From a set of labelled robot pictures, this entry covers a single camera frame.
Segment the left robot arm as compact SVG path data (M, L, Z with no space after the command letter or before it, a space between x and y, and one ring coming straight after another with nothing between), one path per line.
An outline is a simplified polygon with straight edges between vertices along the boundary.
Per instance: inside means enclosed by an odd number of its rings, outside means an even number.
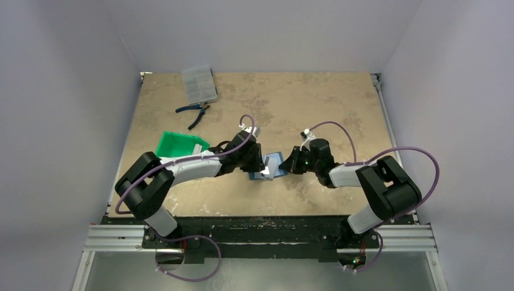
M163 205L171 187L199 178L219 177L235 169L250 173L264 168L260 143L255 135L241 131L225 147L211 147L178 159L145 152L118 179L115 192L136 219L157 233L157 240L164 247L172 248L179 244L181 232L175 217Z

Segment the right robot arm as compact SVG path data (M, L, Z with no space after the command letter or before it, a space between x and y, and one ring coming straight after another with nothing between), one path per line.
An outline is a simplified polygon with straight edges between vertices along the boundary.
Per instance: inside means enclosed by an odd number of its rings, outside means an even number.
M360 243L368 230L408 211L422 199L420 189L395 158L385 156L371 165L348 166L335 162L326 139L315 138L295 146L279 169L296 175L312 172L330 189L362 188L368 204L341 223L340 238L349 247Z

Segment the blue card holder wallet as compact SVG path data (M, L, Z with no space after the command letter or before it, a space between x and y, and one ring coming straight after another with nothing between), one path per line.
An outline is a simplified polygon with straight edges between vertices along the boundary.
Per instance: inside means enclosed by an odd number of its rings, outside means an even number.
M252 181L271 181L275 178L286 176L285 170L279 169L279 165L284 162L281 152L269 153L262 157L265 169L260 172L250 172L249 180Z

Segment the green plastic bin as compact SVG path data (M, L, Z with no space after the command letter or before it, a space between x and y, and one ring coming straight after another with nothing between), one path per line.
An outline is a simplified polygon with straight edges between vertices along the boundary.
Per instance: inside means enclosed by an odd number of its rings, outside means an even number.
M210 147L207 141L198 136L164 132L156 148L155 155L162 158L192 155L195 144L201 144L202 151Z

